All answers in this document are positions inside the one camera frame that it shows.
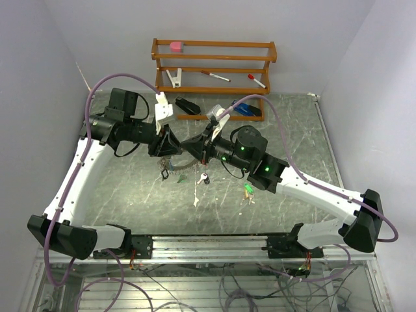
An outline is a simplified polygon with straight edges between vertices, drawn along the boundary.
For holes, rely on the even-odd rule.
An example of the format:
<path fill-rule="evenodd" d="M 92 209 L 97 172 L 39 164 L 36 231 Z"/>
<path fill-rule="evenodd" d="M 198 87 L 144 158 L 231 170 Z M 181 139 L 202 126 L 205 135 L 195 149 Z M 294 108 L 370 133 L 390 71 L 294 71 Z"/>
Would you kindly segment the grey keyring disc with rings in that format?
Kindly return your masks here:
<path fill-rule="evenodd" d="M 169 160 L 172 161 L 172 164 L 174 166 L 174 171 L 170 170 Z M 183 153 L 181 155 L 161 157 L 158 160 L 157 163 L 158 163 L 159 168 L 161 169 L 161 171 L 163 169 L 167 169 L 169 174 L 177 174 L 177 173 L 187 172 L 189 170 L 193 170 L 193 169 L 198 168 L 199 166 L 201 166 L 200 162 L 197 159 L 195 159 L 189 153 Z"/>

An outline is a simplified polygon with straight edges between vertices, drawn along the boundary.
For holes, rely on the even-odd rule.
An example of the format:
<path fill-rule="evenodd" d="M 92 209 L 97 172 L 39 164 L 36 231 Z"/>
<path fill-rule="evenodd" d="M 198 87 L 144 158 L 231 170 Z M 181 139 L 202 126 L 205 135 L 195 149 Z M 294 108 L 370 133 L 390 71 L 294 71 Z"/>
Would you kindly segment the black white key tag key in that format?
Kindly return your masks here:
<path fill-rule="evenodd" d="M 206 184 L 206 185 L 208 185 L 208 184 L 210 183 L 209 176 L 208 176 L 206 173 L 202 173 L 202 174 L 200 175 L 200 178 L 199 178 L 199 180 L 198 180 L 197 184 L 199 185 L 199 184 L 201 184 L 201 183 L 204 183 L 204 184 Z"/>

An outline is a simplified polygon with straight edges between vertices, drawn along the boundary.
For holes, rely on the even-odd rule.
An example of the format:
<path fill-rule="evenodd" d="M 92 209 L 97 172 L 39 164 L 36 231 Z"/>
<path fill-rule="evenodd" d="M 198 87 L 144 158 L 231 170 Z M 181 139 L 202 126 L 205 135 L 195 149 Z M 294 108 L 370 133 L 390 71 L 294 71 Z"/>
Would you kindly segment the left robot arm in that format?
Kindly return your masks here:
<path fill-rule="evenodd" d="M 180 143 L 168 126 L 173 106 L 165 94 L 156 94 L 155 117 L 150 123 L 134 118 L 138 98 L 136 92 L 113 88 L 104 111 L 91 114 L 83 124 L 75 157 L 57 194 L 43 215 L 32 215 L 27 224 L 46 250 L 80 260 L 105 249 L 118 258 L 132 252 L 130 229 L 115 224 L 86 226 L 85 214 L 97 179 L 121 142 L 145 144 L 151 157 L 181 154 Z"/>

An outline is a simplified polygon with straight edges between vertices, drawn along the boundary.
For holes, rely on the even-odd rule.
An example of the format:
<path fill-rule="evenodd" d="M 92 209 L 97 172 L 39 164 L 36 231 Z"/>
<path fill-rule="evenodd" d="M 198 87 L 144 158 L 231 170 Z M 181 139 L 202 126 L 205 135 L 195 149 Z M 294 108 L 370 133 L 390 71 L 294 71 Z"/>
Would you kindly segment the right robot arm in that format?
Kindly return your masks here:
<path fill-rule="evenodd" d="M 382 225 L 382 203 L 376 191 L 346 190 L 297 173 L 288 162 L 267 153 L 268 141 L 256 128 L 243 126 L 235 133 L 234 139 L 226 140 L 207 126 L 181 146 L 203 164 L 218 159 L 242 170 L 259 190 L 292 196 L 330 213 L 333 220 L 294 226 L 286 242 L 292 256 L 342 243 L 359 252 L 375 250 Z"/>

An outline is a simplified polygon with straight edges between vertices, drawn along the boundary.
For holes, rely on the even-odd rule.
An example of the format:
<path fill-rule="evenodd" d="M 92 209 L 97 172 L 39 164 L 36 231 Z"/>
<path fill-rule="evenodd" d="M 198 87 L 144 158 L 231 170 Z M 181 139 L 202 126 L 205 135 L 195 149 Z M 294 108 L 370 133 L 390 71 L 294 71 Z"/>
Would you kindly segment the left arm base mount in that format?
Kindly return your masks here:
<path fill-rule="evenodd" d="M 153 237 L 148 235 L 133 235 L 128 256 L 133 259 L 151 259 L 153 253 Z"/>

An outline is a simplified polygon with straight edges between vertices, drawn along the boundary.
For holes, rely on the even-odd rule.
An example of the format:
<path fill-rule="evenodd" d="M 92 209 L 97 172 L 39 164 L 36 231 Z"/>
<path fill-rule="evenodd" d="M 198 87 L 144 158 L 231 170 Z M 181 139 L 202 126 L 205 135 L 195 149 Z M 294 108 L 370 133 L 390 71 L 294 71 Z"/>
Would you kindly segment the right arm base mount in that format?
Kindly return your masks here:
<path fill-rule="evenodd" d="M 307 254 L 313 259 L 324 257 L 322 248 L 307 250 L 287 234 L 269 235 L 261 249 L 267 252 L 269 259 L 306 258 Z"/>

